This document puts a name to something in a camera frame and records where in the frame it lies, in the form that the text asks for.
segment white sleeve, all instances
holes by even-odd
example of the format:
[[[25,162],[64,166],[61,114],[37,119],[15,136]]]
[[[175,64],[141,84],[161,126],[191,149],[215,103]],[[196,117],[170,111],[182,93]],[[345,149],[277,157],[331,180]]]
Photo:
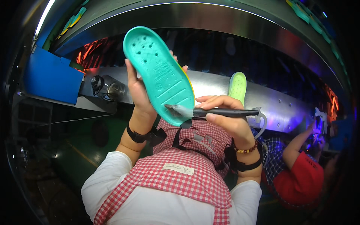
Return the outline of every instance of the white sleeve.
[[[255,225],[262,194],[259,183],[254,180],[242,182],[230,193],[237,214],[236,224]]]
[[[99,208],[132,169],[130,158],[122,152],[109,152],[81,188],[82,201],[91,221]]]

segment hand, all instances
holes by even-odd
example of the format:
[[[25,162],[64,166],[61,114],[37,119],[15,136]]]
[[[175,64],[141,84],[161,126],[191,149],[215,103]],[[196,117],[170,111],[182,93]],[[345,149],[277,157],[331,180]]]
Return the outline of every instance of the hand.
[[[319,143],[318,143],[320,152],[324,149],[324,146],[325,146],[325,140],[324,140],[324,137],[321,136],[321,137],[319,137]]]
[[[321,131],[316,128],[315,120],[307,127],[307,129],[312,130],[311,134],[321,134]]]
[[[170,51],[171,55],[177,61],[177,56],[173,55],[173,52]],[[156,117],[157,113],[154,110],[149,97],[146,92],[146,88],[142,78],[138,78],[135,68],[132,66],[130,60],[125,59],[125,64],[127,68],[128,76],[128,87],[132,97],[132,100],[135,104],[134,111],[138,112],[142,116]],[[183,66],[185,73],[188,71],[188,66]]]
[[[214,107],[228,109],[244,109],[241,101],[226,95],[220,96],[202,96],[196,99],[201,104],[196,108],[204,110]],[[230,118],[212,113],[206,114],[206,120],[212,124],[218,125],[234,138],[235,145],[239,149],[249,149],[255,145],[254,135],[246,121],[246,118]]]

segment green floor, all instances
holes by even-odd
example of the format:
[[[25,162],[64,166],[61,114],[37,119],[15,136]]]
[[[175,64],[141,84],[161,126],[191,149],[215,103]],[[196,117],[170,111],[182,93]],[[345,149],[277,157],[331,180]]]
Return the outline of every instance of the green floor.
[[[71,109],[70,119],[93,117],[103,113]],[[66,138],[57,141],[58,148],[55,151],[53,165],[59,176],[80,197],[80,190],[85,180],[94,173],[96,168],[105,159],[110,151],[114,151],[120,142],[121,135],[125,130],[132,114],[132,106],[125,105],[118,110],[117,114],[101,118],[94,118],[68,123]],[[93,122],[102,119],[109,130],[109,140],[105,147],[97,147],[90,134]],[[146,146],[140,157],[152,154],[149,146]],[[236,185],[236,177],[229,173],[225,182],[231,190]],[[263,195],[260,199],[257,224],[300,224],[306,218],[307,213],[284,209],[275,200],[267,188],[261,185]]]

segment blue checkered shirt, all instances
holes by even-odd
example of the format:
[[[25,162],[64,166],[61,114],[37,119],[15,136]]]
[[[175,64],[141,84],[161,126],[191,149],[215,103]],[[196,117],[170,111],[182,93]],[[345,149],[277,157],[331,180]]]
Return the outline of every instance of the blue checkered shirt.
[[[251,128],[251,131],[254,136],[258,133],[253,128]],[[274,192],[278,195],[278,197],[281,198],[281,196],[279,196],[275,189],[273,180],[279,173],[281,173],[284,169],[287,168],[285,162],[283,161],[283,151],[285,149],[285,146],[281,142],[280,138],[263,139],[260,136],[257,140],[260,144],[262,144],[262,155],[264,157],[262,167],[265,173],[267,183],[273,188]],[[307,156],[309,156],[314,162],[317,162],[312,156]]]

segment person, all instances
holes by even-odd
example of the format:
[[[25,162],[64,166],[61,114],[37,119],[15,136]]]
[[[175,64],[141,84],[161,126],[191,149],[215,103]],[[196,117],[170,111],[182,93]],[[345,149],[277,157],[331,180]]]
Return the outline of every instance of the person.
[[[166,132],[166,139],[154,147],[152,156],[139,159],[146,142],[135,142],[130,134],[149,133],[157,113],[136,70],[128,59],[125,63],[135,105],[132,117],[117,149],[81,189],[94,224],[256,224],[262,158],[246,119],[208,113],[206,121],[193,120],[189,129],[161,119],[158,129]],[[201,103],[196,107],[205,110],[244,108],[225,95],[196,101]],[[231,192],[223,180],[229,170],[224,150],[229,146],[242,165]]]
[[[263,148],[266,159],[261,181],[286,208],[315,208],[331,183],[337,156],[320,166],[318,161],[325,145],[324,138],[320,137],[315,146],[318,148],[315,157],[300,151],[310,135],[320,133],[313,122],[287,146],[278,137],[259,138],[259,142],[266,146]]]

